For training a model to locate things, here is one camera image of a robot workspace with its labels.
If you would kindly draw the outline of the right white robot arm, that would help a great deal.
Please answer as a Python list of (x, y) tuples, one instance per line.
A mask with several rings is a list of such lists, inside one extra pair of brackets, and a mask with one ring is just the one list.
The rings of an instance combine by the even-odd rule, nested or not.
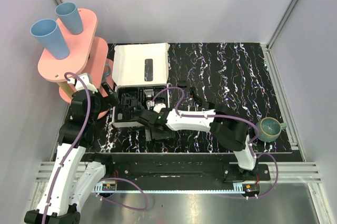
[(234, 153), (243, 179), (251, 180), (258, 173), (257, 157), (253, 153), (249, 133), (250, 127), (256, 134), (258, 128), (244, 118), (230, 115), (225, 108), (217, 106), (204, 111), (183, 111), (154, 106), (150, 110), (143, 110), (137, 121), (162, 133), (180, 130), (210, 133), (223, 148)]

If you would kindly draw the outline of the black silver hair clipper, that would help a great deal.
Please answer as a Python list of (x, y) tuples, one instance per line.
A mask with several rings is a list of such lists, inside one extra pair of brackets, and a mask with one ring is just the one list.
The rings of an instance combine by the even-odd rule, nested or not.
[(152, 107), (152, 99), (154, 97), (154, 89), (144, 89), (145, 104), (148, 110)]

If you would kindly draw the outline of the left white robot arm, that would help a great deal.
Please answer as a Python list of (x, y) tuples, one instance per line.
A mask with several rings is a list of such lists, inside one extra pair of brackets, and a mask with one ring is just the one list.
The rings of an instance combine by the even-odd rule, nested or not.
[(87, 146), (93, 138), (98, 115), (119, 103), (116, 92), (106, 82), (107, 93), (78, 90), (71, 101), (71, 114), (60, 129), (63, 140), (44, 194), (36, 209), (25, 214), (25, 223), (79, 223), (81, 210), (101, 180), (110, 179), (114, 172), (112, 159), (95, 153), (87, 159), (87, 166), (78, 182), (75, 175)]

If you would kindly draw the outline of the small white oil bottle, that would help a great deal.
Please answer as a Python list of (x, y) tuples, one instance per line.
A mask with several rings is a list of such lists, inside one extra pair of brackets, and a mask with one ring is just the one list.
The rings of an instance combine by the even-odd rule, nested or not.
[(119, 113), (119, 114), (117, 115), (117, 120), (118, 120), (118, 121), (122, 121), (122, 120), (123, 120), (123, 114)]

